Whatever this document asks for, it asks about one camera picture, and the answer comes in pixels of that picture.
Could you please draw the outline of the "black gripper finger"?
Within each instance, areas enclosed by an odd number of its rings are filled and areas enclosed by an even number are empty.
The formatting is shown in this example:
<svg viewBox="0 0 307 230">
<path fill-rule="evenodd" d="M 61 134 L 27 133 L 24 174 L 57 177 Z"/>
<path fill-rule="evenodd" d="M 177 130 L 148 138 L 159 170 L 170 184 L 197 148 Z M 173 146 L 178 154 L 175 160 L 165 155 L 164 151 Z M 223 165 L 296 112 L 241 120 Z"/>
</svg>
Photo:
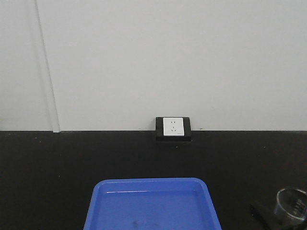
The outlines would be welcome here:
<svg viewBox="0 0 307 230">
<path fill-rule="evenodd" d="M 282 222 L 270 210 L 257 203 L 249 205 L 252 218 L 257 221 L 263 230 L 280 230 Z"/>
</svg>

